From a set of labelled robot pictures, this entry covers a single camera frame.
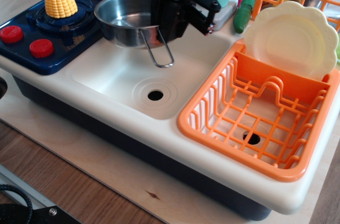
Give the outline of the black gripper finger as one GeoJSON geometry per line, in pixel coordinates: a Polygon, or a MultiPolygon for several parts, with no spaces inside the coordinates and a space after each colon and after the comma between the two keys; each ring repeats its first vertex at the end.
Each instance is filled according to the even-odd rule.
{"type": "Polygon", "coordinates": [[[152,25],[160,25],[159,9],[159,0],[151,0],[150,22],[152,25]]]}
{"type": "Polygon", "coordinates": [[[197,5],[193,0],[156,0],[156,24],[163,36],[163,42],[182,37],[189,24],[203,35],[213,32],[216,1],[206,4],[207,15],[203,15],[197,5]]]}

